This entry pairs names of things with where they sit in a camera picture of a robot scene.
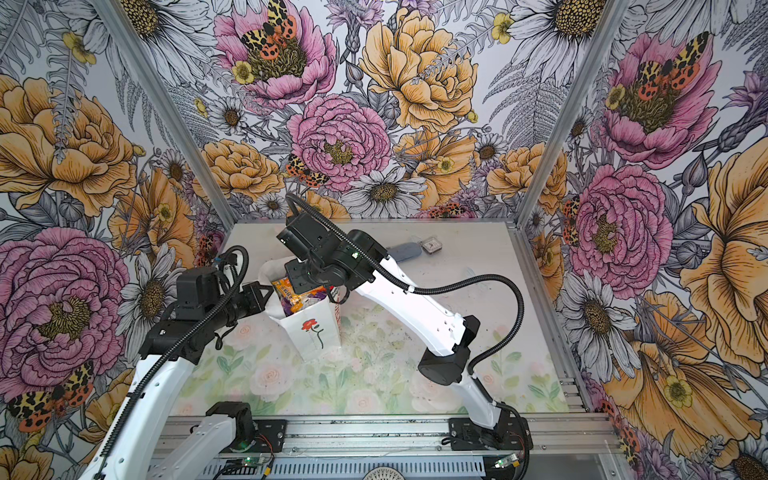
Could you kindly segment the small orange snack packet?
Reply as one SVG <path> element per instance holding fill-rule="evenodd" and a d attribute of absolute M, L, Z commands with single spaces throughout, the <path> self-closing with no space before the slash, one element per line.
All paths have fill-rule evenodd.
<path fill-rule="evenodd" d="M 324 287 L 318 287 L 305 293 L 296 293 L 288 277 L 271 282 L 275 293 L 278 295 L 282 310 L 286 317 L 311 307 L 328 296 Z"/>

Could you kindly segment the white paper bag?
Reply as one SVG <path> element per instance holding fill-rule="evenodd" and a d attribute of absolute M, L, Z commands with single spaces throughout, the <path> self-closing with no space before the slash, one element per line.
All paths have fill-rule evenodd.
<path fill-rule="evenodd" d="M 286 257 L 266 262 L 259 270 L 259 282 L 271 285 L 274 280 L 288 277 L 285 267 L 288 261 L 289 258 Z M 296 292 L 297 283 L 291 280 L 290 282 Z M 341 347 L 340 306 L 332 302 L 336 293 L 327 291 L 327 294 L 325 300 L 288 317 L 282 310 L 275 290 L 267 302 L 266 315 L 285 331 L 305 362 L 320 358 Z"/>

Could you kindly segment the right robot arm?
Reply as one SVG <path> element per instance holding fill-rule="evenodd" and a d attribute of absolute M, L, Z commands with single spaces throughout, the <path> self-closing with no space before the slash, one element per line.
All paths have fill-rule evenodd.
<path fill-rule="evenodd" d="M 286 265 L 297 293 L 315 287 L 342 287 L 373 301 L 412 330 L 424 343 L 418 370 L 427 380 L 456 391 L 469 417 L 468 427 L 452 437 L 458 450 L 494 449 L 528 452 L 533 447 L 530 431 L 520 413 L 495 400 L 482 384 L 475 368 L 506 347 L 519 333 L 525 302 L 519 287 L 498 274 L 483 274 L 435 288 L 414 285 L 394 257 L 362 230 L 344 232 L 331 220 L 310 209 L 294 210 L 278 240 L 293 254 Z M 470 345 L 480 322 L 443 307 L 436 296 L 469 286 L 497 282 L 511 290 L 516 313 L 510 331 L 477 356 Z"/>

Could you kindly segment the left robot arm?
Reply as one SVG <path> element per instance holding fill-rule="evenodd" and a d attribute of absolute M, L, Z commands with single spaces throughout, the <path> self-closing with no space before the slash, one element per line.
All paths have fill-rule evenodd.
<path fill-rule="evenodd" d="M 214 264 L 184 271 L 177 298 L 140 349 L 134 378 L 83 479 L 144 479 L 171 409 L 206 347 L 219 332 L 264 311 L 269 289 L 243 283 L 249 255 L 233 246 Z"/>

